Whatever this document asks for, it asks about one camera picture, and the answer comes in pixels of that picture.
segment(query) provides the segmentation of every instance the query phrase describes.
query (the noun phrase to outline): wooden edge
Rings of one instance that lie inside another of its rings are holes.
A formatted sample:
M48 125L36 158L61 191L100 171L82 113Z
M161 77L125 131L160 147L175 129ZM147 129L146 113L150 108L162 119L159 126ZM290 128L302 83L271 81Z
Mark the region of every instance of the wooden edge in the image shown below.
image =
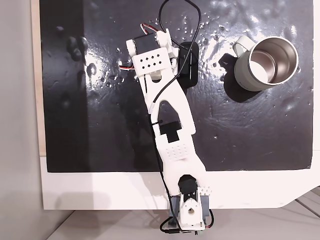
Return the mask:
M36 119L38 129L38 144L40 157L45 157L46 152L46 132L44 114L44 94L42 80L42 54L41 54L41 34L40 34L40 3L39 0L31 0L31 26L32 26L32 46L33 46L33 68L36 101Z

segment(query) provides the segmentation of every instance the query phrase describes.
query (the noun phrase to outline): black surface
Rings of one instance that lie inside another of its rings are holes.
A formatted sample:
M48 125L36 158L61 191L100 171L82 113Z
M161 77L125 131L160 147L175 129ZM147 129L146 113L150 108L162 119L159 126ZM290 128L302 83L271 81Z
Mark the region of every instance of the black surface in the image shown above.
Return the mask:
M188 49L191 46L191 41L182 42L181 46L186 49L179 47L179 60L178 60L178 69L180 70L181 66L184 64L185 59L188 58L187 62L183 66L183 69L177 77L177 81L180 84L181 88L185 91L188 88L194 87L198 83L198 71L199 71L199 46L195 42L192 46L191 52L193 54L188 54Z
M313 1L194 0L202 11L198 84L187 98L196 152L208 171L309 168L313 128ZM40 0L43 97L49 172L157 172L145 102L126 40L156 28L159 0ZM181 0L163 9L179 42L197 12ZM251 93L237 85L232 44L281 36L297 48L287 83ZM76 45L67 51L70 37ZM164 122L175 115L161 106Z

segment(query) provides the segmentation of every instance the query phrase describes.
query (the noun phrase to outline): black cable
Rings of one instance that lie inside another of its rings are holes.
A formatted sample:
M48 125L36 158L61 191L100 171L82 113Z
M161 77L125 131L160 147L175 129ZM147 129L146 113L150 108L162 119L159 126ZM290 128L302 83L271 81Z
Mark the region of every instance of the black cable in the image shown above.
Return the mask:
M168 1L169 1L169 0L165 0L165 1L162 3L162 5L161 5L161 7L160 7L160 9L159 9L159 14L158 14L159 25L160 25L162 31L164 31L165 33L166 33L167 31L166 31L165 28L164 28L164 25L163 25L163 23L162 23L162 17L161 17L161 16L162 16L162 10L163 10L165 4L166 4ZM188 48L186 48L185 46L182 46L180 43L178 43L178 42L177 42L176 40L174 40L172 37L171 37L171 41L174 42L176 45L178 45L180 48L183 48L184 50L187 50L187 51L188 51ZM195 62L194 64L198 63L198 61L199 61L198 57L197 57L193 52L191 52L191 54L192 54L192 55L195 57L195 59L196 59L196 62Z
M160 8L159 15L161 15L162 8L164 7L164 5L165 5L168 1L169 1L169 0L164 0L163 4L161 5L161 8ZM192 46L194 45L194 43L195 43L195 41L196 41L196 37L197 37L197 35L198 35L198 33L199 33L199 30L200 30L200 25L201 25L201 11L200 11L199 7L198 7L197 5L195 5L195 4L194 4L192 1L190 1L190 0L184 0L184 1L187 2L187 3L189 3L191 6L193 6L193 7L197 10L197 12L198 12L198 25L197 25L197 28L196 28L196 30L195 30L194 36L193 36L193 38L192 38L191 46L190 46L190 48L188 49L188 53L187 53L187 55L186 55L186 58L185 58L185 60L184 60L184 62L183 62L183 64L182 64L182 66L180 67L179 72L177 73L177 75L174 76L174 78L173 78L171 81L169 81L169 82L159 91L159 93L155 96L155 98L154 98L154 100L153 100L153 103L155 103L155 102L158 100L158 98L159 98L160 95L164 92L164 90L166 90L166 88L169 87L170 84L172 84L172 83L178 78L178 76L180 75L180 73L182 72L182 70L183 70L183 68L184 68L184 66L185 66L185 64L186 64L186 62L187 62L187 60L188 60L188 56L190 55L190 52L191 52L191 50L192 50Z
M310 207L308 207L307 205L305 205L304 203L302 203L299 199L295 200L298 204L300 204L301 206L305 207L307 210L309 210L311 213L313 213L314 215L316 215L318 218L320 218L320 215L318 213L316 213L315 211L313 211Z
M145 87L145 93L147 93L147 92L148 92L148 89L147 89L146 75L144 75L144 87Z
M170 217L168 217L166 220L164 220L163 223L161 223L161 225L160 225L160 230L161 230L161 232L166 233L166 230L164 230L164 225L165 225L167 222L169 222L172 218L173 218L173 217L170 216Z
M215 217L214 217L214 214L213 214L211 209L209 209L209 212L210 212L210 215L211 215L211 223L207 227L211 228L215 223Z
M163 182L163 185L164 185L166 194L167 194L167 196L168 196L168 200L169 200L169 204L170 204L170 209L171 209L173 218L174 218L174 220L175 220L175 222L176 222L176 225L178 226L178 230L181 231L181 232L183 232L183 230L181 229L180 224L179 224L179 222L178 222L178 219L177 219L177 217L176 217L176 214L175 214L175 212L174 212L174 208L173 208L173 205L172 205L170 192L169 192L169 189L168 189L168 187L167 187L164 174L163 174L163 172L162 172L162 170L161 170L161 163L160 163L160 159L159 159L159 152L158 152L157 144L156 144L156 136L155 136L153 124L152 124L152 122L151 122L151 114L149 114L148 116L149 116L149 123L150 123L150 127L151 127L151 132L152 132L152 140L153 140L153 146L154 146L154 149L155 149L156 161L157 161L157 164L158 164L159 172L160 172L160 175L161 175L161 178L162 178L162 182Z

